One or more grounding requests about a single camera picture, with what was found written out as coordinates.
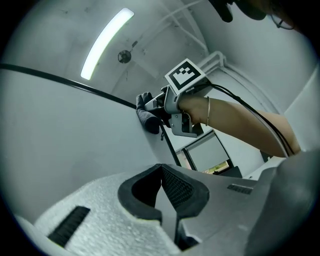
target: ceiling fixture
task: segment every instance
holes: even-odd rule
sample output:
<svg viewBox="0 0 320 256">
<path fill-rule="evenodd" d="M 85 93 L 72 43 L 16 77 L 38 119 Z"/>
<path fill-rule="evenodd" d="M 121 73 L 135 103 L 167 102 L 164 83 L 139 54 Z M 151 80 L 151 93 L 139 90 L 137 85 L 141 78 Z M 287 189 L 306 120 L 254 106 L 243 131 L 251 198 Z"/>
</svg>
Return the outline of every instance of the ceiling fixture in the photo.
<svg viewBox="0 0 320 256">
<path fill-rule="evenodd" d="M 91 76 L 95 70 L 95 67 L 104 52 L 105 48 L 115 36 L 115 34 L 121 29 L 121 27 L 132 18 L 134 12 L 128 8 L 123 8 L 119 11 L 112 20 L 105 26 L 101 34 L 95 40 L 86 60 L 84 62 L 81 77 L 87 80 L 91 79 Z"/>
</svg>

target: black cable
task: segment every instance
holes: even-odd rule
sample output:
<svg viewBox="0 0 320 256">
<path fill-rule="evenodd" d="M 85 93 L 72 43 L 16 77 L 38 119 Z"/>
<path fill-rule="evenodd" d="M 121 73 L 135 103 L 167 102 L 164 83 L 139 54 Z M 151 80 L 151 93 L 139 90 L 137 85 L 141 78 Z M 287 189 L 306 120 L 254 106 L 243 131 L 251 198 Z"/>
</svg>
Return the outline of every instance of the black cable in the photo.
<svg viewBox="0 0 320 256">
<path fill-rule="evenodd" d="M 234 100 L 236 100 L 237 102 L 239 102 L 241 105 L 243 105 L 244 107 L 250 109 L 253 113 L 255 113 L 256 115 L 258 115 L 261 119 L 263 119 L 270 127 L 272 130 L 274 130 L 274 132 L 277 134 L 278 138 L 280 139 L 280 141 L 282 142 L 283 146 L 284 146 L 284 150 L 287 153 L 287 155 L 289 156 L 287 147 L 289 148 L 289 150 L 291 151 L 292 154 L 294 154 L 293 149 L 291 148 L 291 146 L 289 145 L 287 139 L 284 137 L 284 135 L 268 120 L 266 119 L 263 115 L 261 115 L 259 112 L 257 112 L 253 107 L 251 107 L 248 103 L 246 103 L 244 100 L 242 100 L 239 96 L 233 94 L 230 90 L 228 90 L 227 88 L 218 85 L 218 84 L 210 84 L 214 89 L 228 95 L 229 97 L 233 98 Z"/>
</svg>

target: ceiling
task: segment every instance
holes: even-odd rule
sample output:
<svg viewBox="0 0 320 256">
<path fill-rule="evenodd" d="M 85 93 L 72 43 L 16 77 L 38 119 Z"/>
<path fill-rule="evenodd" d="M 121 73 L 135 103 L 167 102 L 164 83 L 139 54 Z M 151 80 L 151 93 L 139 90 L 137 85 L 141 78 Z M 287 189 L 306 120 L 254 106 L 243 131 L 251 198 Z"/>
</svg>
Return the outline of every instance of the ceiling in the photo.
<svg viewBox="0 0 320 256">
<path fill-rule="evenodd" d="M 106 47 L 91 79 L 82 78 L 89 51 L 122 8 L 134 16 Z M 314 70 L 312 48 L 302 35 L 277 29 L 267 17 L 255 21 L 236 6 L 231 9 L 233 21 L 225 23 L 208 0 L 42 0 L 21 22 L 2 62 L 135 103 L 145 91 L 157 95 L 167 85 L 164 75 L 185 58 L 199 63 L 218 50 L 285 110 Z M 131 51 L 127 64 L 118 61 L 122 50 Z"/>
</svg>

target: forearm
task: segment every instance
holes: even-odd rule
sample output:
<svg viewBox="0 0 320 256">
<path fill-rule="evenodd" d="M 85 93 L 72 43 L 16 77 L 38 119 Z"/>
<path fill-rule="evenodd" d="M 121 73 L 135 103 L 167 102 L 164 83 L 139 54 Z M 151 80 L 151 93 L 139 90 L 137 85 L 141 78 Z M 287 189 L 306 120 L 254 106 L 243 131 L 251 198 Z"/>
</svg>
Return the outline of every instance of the forearm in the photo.
<svg viewBox="0 0 320 256">
<path fill-rule="evenodd" d="M 208 99 L 198 99 L 198 121 L 207 123 Z M 300 151 L 297 139 L 284 116 L 259 111 L 286 138 L 295 153 Z M 209 126 L 242 140 L 272 156 L 284 154 L 270 131 L 245 107 L 219 99 L 210 99 Z"/>
</svg>

